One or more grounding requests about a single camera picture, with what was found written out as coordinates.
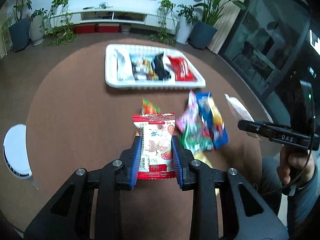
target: white tray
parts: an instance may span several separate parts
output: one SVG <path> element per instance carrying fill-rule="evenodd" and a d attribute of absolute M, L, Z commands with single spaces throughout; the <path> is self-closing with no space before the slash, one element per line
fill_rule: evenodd
<path fill-rule="evenodd" d="M 153 80 L 126 80 L 118 81 L 117 78 L 117 54 L 115 49 L 126 48 L 130 54 L 139 55 L 155 55 L 159 53 L 168 54 L 173 57 L 183 57 L 188 62 L 189 69 L 196 77 L 197 81 L 153 81 Z M 110 87 L 121 89 L 192 89 L 204 88 L 205 80 L 193 64 L 187 59 L 182 52 L 176 49 L 166 49 L 159 47 L 127 45 L 127 44 L 109 44 L 106 47 L 106 67 L 105 67 L 106 83 Z"/>

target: black snack packet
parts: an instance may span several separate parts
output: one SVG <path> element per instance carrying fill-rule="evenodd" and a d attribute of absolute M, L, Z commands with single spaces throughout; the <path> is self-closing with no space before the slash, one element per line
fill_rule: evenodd
<path fill-rule="evenodd" d="M 171 75 L 164 69 L 163 65 L 163 53 L 156 55 L 154 59 L 155 73 L 158 75 L 159 80 L 169 80 Z"/>

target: round table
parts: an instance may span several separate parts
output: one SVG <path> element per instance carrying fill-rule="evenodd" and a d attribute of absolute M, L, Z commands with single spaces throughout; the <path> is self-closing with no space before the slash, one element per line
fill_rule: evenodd
<path fill-rule="evenodd" d="M 26 140 L 32 174 L 47 197 L 76 169 L 100 169 L 131 147 L 136 132 L 132 115 L 139 113 L 142 98 L 176 117 L 185 110 L 188 90 L 119 90 L 106 85 L 105 48 L 111 43 L 166 47 L 136 39 L 102 42 L 70 55 L 46 76 L 30 106 Z M 205 78 L 203 91 L 212 92 L 229 136 L 226 146 L 207 157 L 214 168 L 234 167 L 250 182 L 258 182 L 259 142 L 238 130 L 224 96 L 239 95 L 212 67 L 184 55 Z M 192 197 L 192 191 L 179 189 L 176 179 L 139 180 L 133 191 L 121 193 L 124 239 L 189 239 Z"/>

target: small white pot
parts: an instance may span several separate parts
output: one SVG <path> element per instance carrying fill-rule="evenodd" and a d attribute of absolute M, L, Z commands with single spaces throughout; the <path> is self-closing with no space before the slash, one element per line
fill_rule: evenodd
<path fill-rule="evenodd" d="M 30 39 L 33 46 L 44 42 L 44 15 L 34 17 L 30 22 Z"/>
<path fill-rule="evenodd" d="M 131 29 L 131 24 L 121 24 L 121 32 L 128 34 Z"/>
<path fill-rule="evenodd" d="M 66 12 L 68 10 L 68 8 L 62 7 L 62 4 L 60 4 L 57 8 L 54 9 L 53 13 L 54 14 L 60 14 L 61 12 Z"/>
<path fill-rule="evenodd" d="M 179 30 L 177 33 L 177 42 L 187 45 L 187 39 L 189 38 L 189 35 L 193 29 L 192 24 L 187 24 L 186 23 L 186 18 L 184 16 L 180 17 L 179 21 Z"/>

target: sleeve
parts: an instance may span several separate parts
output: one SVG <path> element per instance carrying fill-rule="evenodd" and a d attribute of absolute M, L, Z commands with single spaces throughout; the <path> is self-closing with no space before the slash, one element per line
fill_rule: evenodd
<path fill-rule="evenodd" d="M 295 229 L 305 220 L 317 200 L 318 168 L 312 179 L 302 188 L 296 188 L 293 196 L 288 196 L 287 223 L 291 236 Z"/>

